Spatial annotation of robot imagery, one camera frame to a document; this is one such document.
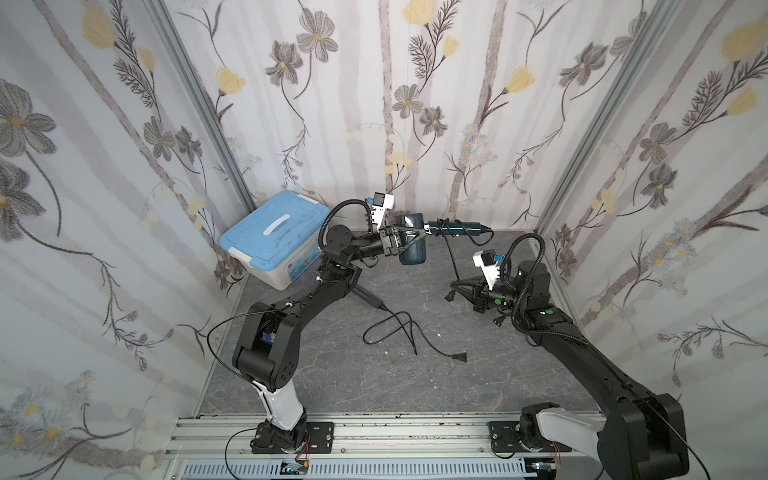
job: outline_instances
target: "red wire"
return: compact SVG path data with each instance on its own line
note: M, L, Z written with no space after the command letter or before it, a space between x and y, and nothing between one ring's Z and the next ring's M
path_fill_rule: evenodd
M552 442L552 447L554 447L554 458L552 459L552 461L553 461L553 462L554 462L554 463L555 463L557 466L562 466L562 465L563 465L563 455L562 455L562 454L561 454L561 452L560 452L560 447L558 447L558 444L557 444L557 442Z

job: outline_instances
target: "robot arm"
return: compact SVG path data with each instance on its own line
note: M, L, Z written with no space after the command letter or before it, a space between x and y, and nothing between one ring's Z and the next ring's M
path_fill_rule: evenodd
M502 260L489 250L476 256L480 254L486 258L484 270L495 268L498 274ZM521 262L509 273L511 279L500 278L495 285L489 284L487 276L451 282L453 291L472 302L475 311L497 308L502 314L494 320L497 326L512 316L515 328L565 365L604 415L596 421L554 403L525 407L518 424L520 446L536 451L550 442L568 445L601 462L613 480L662 480L687 473L680 403L669 394L653 393L624 373L581 334L573 319L551 304L550 276L540 260Z

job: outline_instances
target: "metal mounting plate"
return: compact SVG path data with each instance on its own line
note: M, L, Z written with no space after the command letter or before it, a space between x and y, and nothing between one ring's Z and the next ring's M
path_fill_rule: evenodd
M306 432L310 436L310 446L307 453L331 453L333 449L333 422L307 422ZM254 439L251 441L251 448L253 448L254 442L263 442L265 438L261 440ZM256 455L263 454L282 454L283 449L276 445L259 445L258 452L253 450Z
M488 422L488 430L491 433L491 450L494 453L519 453L529 452L522 445L518 439L517 422ZM558 448L561 452L570 452L571 447L558 443ZM554 447L549 444L536 453L554 453Z

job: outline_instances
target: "white box handle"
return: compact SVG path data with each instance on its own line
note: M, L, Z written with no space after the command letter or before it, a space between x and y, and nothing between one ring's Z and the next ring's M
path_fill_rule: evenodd
M290 218L289 214L285 214L282 217L278 218L277 220L273 221L271 225L269 225L266 230L264 230L264 235L269 235L272 233L277 227L280 226L280 224Z

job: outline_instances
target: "black cable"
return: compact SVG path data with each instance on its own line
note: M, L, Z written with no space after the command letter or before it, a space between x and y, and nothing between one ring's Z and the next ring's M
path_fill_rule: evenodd
M600 464L600 473L598 473L598 476L596 476L594 480L600 480L600 477L603 476L603 472L605 472L605 467L603 464Z
M491 449L491 452L493 452L493 455L496 455L496 456L497 456L497 457L499 457L501 460L509 460L510 458L512 458L512 457L514 457L514 456L515 456L515 454L513 453L513 454L512 454L512 455L510 455L509 457L502 457L502 456L501 456L501 455L499 455L498 453L494 452L494 451L493 451L493 449Z
M487 239L485 242L483 242L483 243L477 243L477 242L475 242L475 239L474 239L474 238L472 238L472 235L470 235L470 234L469 234L469 230L467 230L467 227L465 227L465 226L464 226L464 224L462 223L462 221L461 221L461 220L453 220L453 221L455 221L456 223L458 223L458 225L459 225L461 228L463 228L463 229L464 229L464 232L467 234L467 237L469 237L469 241L470 241L470 242L472 242L472 243L474 243L474 244L475 244L477 247L483 247L483 246L485 246L485 245L488 245L489 243L491 243L491 240L493 240L493 234L494 234L494 232L493 232L493 230L491 230L491 236L490 236L490 237L488 237L488 239Z
M442 235L443 238L445 238L445 245L448 246L448 253L451 254L451 264L453 265L453 272L456 274L456 279L461 280L462 278L458 276L458 268L456 268L456 258L453 257L453 249L451 248L451 243L448 242L448 235L445 235L445 232L442 231L442 228L448 225L448 219L444 218L442 220L438 220L438 222L440 222L440 225L438 227L440 229L440 234Z
M391 311L389 308L387 308L386 306L384 306L382 308L382 310L385 310L385 311L389 312L391 315L386 317L384 320L381 320L379 322L374 323L373 325L368 327L365 332L362 333L362 340L363 340L363 342L366 345L375 345L377 343L381 343L384 340L388 339L390 336L392 336L392 335L396 334L397 332L399 332L400 330L402 330L405 333L406 337L408 338L408 341L411 343L411 346L413 347L414 355L418 355L418 353L416 352L416 342L415 342L415 340L413 338L413 326L415 326L419 330L419 333L422 334L422 337L424 338L424 341L427 342L427 345L429 345L429 347L432 348L433 350L435 350L437 353L439 353L442 356L447 356L450 359L461 360L464 363L467 362L467 353L466 352L454 353L453 355L451 355L451 354L448 354L448 353L445 353L445 352L441 351L436 346L432 345L432 342L429 341L429 339L427 338L427 335L424 334L424 330L422 330L422 327L411 317L410 313L405 312L405 311L400 311L400 312L395 313L395 312ZM400 314L407 315L408 316L408 321L402 322L400 320L400 318L398 317L398 315L400 315ZM388 320L390 320L392 318L397 319L397 322L400 324L399 327L394 329L392 332L387 333L386 335L384 335L382 338L380 338L378 340L367 340L366 339L366 335L368 334L368 332L370 332L372 329L376 328L377 326L385 323L386 321L388 321ZM411 326L411 334L410 334L410 336L408 334L408 331L406 330L406 326L407 325Z
M368 220L368 235L373 234L373 214L371 213L371 206L368 205L368 202L364 200L358 200L356 198L351 198L349 200L344 200L340 204L336 205L328 214L325 220L323 220L323 224L320 225L320 230L317 233L317 245L320 247L320 251L325 250L326 245L323 241L323 237L326 235L326 228L328 227L328 223L331 222L331 219L334 215L336 215L339 210L346 207L347 205L363 205L366 208L366 220Z
M230 464L229 464L229 462L227 461L227 450L228 450L228 448L230 447L230 442L232 442L232 439L233 439L233 438L235 438L235 436L236 436L236 435L239 435L240 433L251 432L251 431L253 431L253 430L257 430L257 429L258 429L258 427L256 427L256 428L253 428L253 429L245 429L245 430L240 430L239 432L235 432L235 433L234 433L234 434L233 434L233 435L230 437L230 439L229 439L229 440L227 440L227 446L225 446L225 447L224 447L224 465L227 467L227 471L230 473L230 475L232 475L232 478L235 478L235 480L242 480L242 479L241 479L240 477L238 477L237 475L235 475L235 474L232 472L232 469L230 468Z
M222 366L223 366L225 369L229 370L229 371L230 371L230 373L232 373L232 374L234 374L234 375L236 375L236 376L239 376L241 379L245 380L246 382L248 382L248 383L250 384L250 380L249 380L249 379L247 379L247 378L245 378L244 376L242 376L242 375L241 375L239 372L236 372L236 371L234 371L234 369L232 369L230 366L228 366L226 363L224 363L224 362L223 362L223 361L222 361L222 360L219 358L219 356L216 354L216 352L214 352L214 348L213 348L213 347L212 347L212 345L210 344L210 334L211 334L211 333L213 333L215 329L219 328L219 327L220 327L220 326L222 326L223 324L225 324L225 323L227 323L227 322L230 322L230 321L232 321L232 320L234 320L234 319L237 319L237 318L241 318L241 317L243 317L243 316L249 316L249 315L258 315L258 314L260 314L260 313L279 312L279 311L281 311L281 310L284 310L284 309L285 309L285 307L284 307L284 308L282 308L282 309L280 309L280 310L271 309L271 310L264 310L263 312L247 312L247 313L240 313L239 315L231 316L230 318L228 318L228 319L224 320L223 322L221 322L221 323L217 324L216 326L214 326L213 328L211 328L210 330L208 330L208 335L206 335L206 337L205 337L205 341L206 341L206 343L208 344L208 349L210 350L210 354L211 354L211 355L213 355L213 356L214 356L214 358L216 359L216 361L218 361L218 363L220 363L220 364L221 364L221 365L222 365Z
M707 476L707 480L712 480L712 477L710 477L710 471L709 471L709 470L707 470L707 467L706 467L706 466L704 466L704 462L702 462L702 461L701 461L701 458L699 458L699 455L697 455L697 454L696 454L696 452L694 452L694 450L693 450L693 449L690 447L690 445L688 445L688 442L686 442L686 441L685 441L685 439L683 438L683 436L682 436L682 435L681 435L681 434L680 434L680 433L679 433L679 432L678 432L678 431L677 431L677 430L676 430L676 429L675 429L675 428L674 428L674 427L673 427L673 426L672 426L672 425L671 425L671 424L670 424L670 423L667 421L667 419L665 419L665 418L664 418L664 416L663 416L663 415L661 415L661 414L659 413L659 411L658 411L658 410L656 410L656 409L655 409L655 408L654 408L654 407L653 407L653 406L650 404L650 402L648 402L648 401L647 401L646 399L644 399L643 397L639 396L639 395L638 395L638 394L637 394L637 393L636 393L636 392L635 392L633 389L631 389L631 388L627 387L627 390L629 390L630 392L632 392L632 395L634 395L635 397L637 397L637 399L638 399L638 400L641 400L643 403L645 403L645 405L647 405L647 406L648 406L648 408L649 408L649 409L650 409L650 410L651 410L653 413L655 413L655 414L656 414L656 416L657 416L657 417L659 417L659 419L661 419L661 421L662 421L662 422L664 422L664 423L666 423L666 424L667 424L667 427L669 427L669 430L671 430L671 431L672 431L672 433L674 433L674 434L675 434L675 435L676 435L676 436L677 436L677 437L680 439L680 441L681 441L681 442L682 442L682 443L685 445L685 448L687 448L688 450L690 450L690 452L691 452L692 454L694 454L694 457L696 457L696 460L699 462L699 465L701 465L701 468L704 470L704 474Z

